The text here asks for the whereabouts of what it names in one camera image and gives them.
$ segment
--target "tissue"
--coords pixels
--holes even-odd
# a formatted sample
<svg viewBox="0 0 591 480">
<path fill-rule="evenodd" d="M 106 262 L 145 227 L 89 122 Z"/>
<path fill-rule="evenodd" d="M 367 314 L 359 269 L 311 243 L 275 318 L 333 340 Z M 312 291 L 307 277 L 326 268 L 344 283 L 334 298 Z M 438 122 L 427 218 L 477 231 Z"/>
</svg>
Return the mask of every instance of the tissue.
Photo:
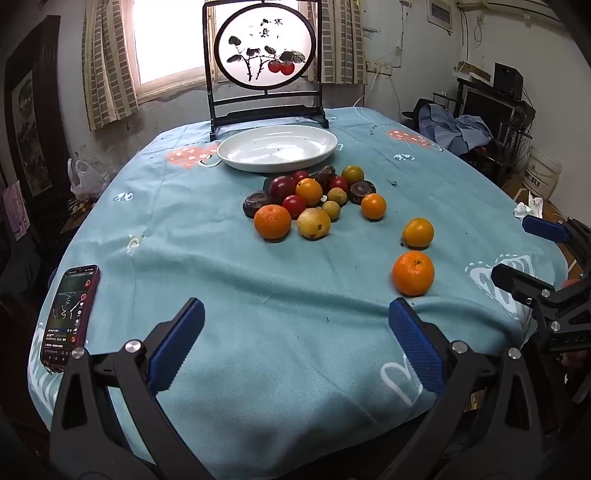
<svg viewBox="0 0 591 480">
<path fill-rule="evenodd" d="M 532 197 L 529 193 L 529 205 L 519 202 L 519 205 L 513 210 L 513 215 L 519 219 L 523 219 L 526 215 L 533 215 L 537 218 L 542 218 L 542 208 L 544 207 L 544 199 L 540 197 Z"/>
</svg>

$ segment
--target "plastic bag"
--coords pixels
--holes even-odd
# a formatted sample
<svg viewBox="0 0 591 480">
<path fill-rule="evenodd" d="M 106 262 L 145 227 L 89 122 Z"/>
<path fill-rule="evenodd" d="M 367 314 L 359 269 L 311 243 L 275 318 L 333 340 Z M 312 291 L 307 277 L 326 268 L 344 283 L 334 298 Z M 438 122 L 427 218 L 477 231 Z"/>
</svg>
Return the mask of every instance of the plastic bag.
<svg viewBox="0 0 591 480">
<path fill-rule="evenodd" d="M 72 184 L 70 190 L 81 202 L 100 197 L 110 180 L 100 174 L 86 160 L 78 159 L 73 164 L 71 158 L 68 160 L 68 176 Z"/>
</svg>

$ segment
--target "bucket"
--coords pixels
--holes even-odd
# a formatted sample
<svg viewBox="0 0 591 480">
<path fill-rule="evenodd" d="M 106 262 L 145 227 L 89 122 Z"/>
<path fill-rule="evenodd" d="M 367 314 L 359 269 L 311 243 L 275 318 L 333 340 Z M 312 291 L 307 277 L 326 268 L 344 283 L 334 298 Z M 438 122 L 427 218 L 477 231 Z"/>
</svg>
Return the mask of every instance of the bucket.
<svg viewBox="0 0 591 480">
<path fill-rule="evenodd" d="M 530 156 L 523 172 L 523 186 L 533 195 L 547 200 L 556 188 L 562 165 L 556 160 L 530 148 Z"/>
</svg>

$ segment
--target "speaker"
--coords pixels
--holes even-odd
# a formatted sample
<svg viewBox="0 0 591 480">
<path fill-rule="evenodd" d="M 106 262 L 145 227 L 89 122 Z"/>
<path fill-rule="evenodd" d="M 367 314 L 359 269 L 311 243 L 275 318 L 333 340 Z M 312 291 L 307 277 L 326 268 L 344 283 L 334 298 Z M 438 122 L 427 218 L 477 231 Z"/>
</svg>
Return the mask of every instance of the speaker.
<svg viewBox="0 0 591 480">
<path fill-rule="evenodd" d="M 523 92 L 523 75 L 515 68 L 495 63 L 495 79 L 493 86 L 507 94 L 513 100 L 521 101 Z"/>
</svg>

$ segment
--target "pink heart pattern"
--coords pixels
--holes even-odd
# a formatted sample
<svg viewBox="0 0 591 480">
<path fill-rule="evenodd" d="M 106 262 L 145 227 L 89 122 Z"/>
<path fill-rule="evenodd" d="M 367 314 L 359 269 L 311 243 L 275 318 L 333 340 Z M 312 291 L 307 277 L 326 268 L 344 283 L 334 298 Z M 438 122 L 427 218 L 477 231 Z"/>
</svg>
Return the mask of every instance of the pink heart pattern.
<svg viewBox="0 0 591 480">
<path fill-rule="evenodd" d="M 200 162 L 217 154 L 217 144 L 189 145 L 188 147 L 175 148 L 166 155 L 166 160 L 174 165 L 179 165 L 186 170 L 193 168 Z"/>
<path fill-rule="evenodd" d="M 390 130 L 388 135 L 394 140 L 402 140 L 406 143 L 414 143 L 419 147 L 431 148 L 431 142 L 419 134 L 409 134 L 403 130 Z"/>
</svg>

